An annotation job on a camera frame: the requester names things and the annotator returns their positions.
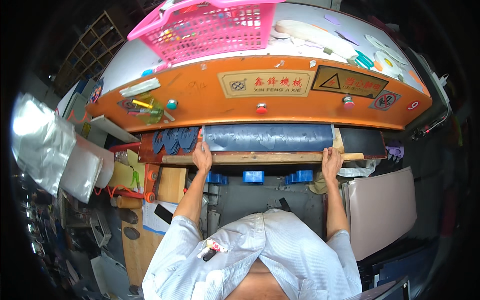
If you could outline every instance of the yellow marker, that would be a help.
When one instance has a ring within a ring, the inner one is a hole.
[[[150,104],[145,103],[145,102],[142,102],[142,101],[138,101],[138,100],[132,100],[132,103],[133,103],[133,104],[140,105],[140,106],[143,106],[143,107],[145,107],[145,108],[150,108],[150,109],[153,108],[153,106],[151,106]]]

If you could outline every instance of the warning triangle symbol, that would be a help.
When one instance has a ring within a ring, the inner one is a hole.
[[[340,82],[338,80],[338,73],[335,73],[332,77],[328,78],[325,80],[324,83],[320,85],[320,87],[328,87],[328,88],[334,88],[339,90],[340,89]]]

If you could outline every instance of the tape roll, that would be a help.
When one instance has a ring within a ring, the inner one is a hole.
[[[400,53],[396,52],[395,50],[393,50],[392,48],[389,48],[389,47],[385,47],[384,51],[390,55],[390,57],[392,57],[393,59],[395,59],[396,61],[398,61],[399,63],[401,64],[404,64],[404,65],[408,65],[408,62],[405,60],[405,58],[403,58]]]
[[[374,36],[369,36],[369,35],[365,35],[365,38],[367,39],[367,41],[369,41],[372,45],[374,45],[375,47],[379,48],[380,50],[384,50],[385,48],[388,48],[387,46],[385,46],[384,44],[382,44],[377,38],[375,38]]]
[[[377,51],[373,57],[375,57],[375,60],[382,66],[382,73],[393,78],[398,78],[401,70],[390,56],[384,52]]]

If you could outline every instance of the white plastic basket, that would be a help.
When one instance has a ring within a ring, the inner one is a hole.
[[[93,210],[90,218],[90,226],[92,227],[97,245],[99,247],[105,246],[112,237],[112,233],[108,228],[105,215],[98,209]]]

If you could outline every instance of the red emergency stop button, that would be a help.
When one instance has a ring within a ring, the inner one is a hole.
[[[267,104],[265,103],[259,103],[257,104],[257,113],[264,115],[267,113]]]
[[[352,97],[350,96],[343,97],[342,101],[343,101],[343,108],[345,109],[352,109],[355,106],[355,103],[353,103]]]

